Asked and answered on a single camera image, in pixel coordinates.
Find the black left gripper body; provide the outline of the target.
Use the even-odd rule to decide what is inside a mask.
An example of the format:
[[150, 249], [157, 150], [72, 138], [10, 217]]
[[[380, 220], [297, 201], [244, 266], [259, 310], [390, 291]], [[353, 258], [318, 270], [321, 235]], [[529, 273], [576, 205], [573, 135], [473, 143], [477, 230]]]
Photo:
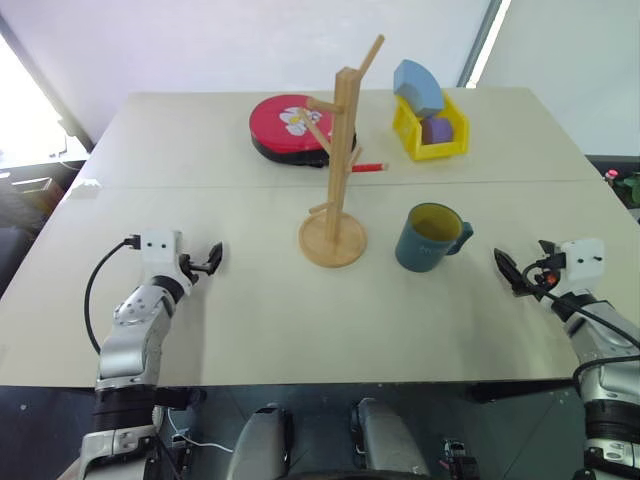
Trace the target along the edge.
[[206, 272], [203, 265], [194, 264], [189, 254], [179, 255], [179, 267], [181, 272], [189, 279], [191, 283], [197, 283], [199, 280], [199, 272]]

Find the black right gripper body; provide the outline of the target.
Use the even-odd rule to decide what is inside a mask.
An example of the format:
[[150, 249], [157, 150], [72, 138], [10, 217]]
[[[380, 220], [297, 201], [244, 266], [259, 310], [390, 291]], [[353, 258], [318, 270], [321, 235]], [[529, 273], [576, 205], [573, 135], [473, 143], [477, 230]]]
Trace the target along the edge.
[[522, 280], [530, 294], [540, 300], [559, 284], [561, 271], [566, 267], [566, 254], [552, 241], [539, 240], [538, 243], [544, 257], [524, 268]]

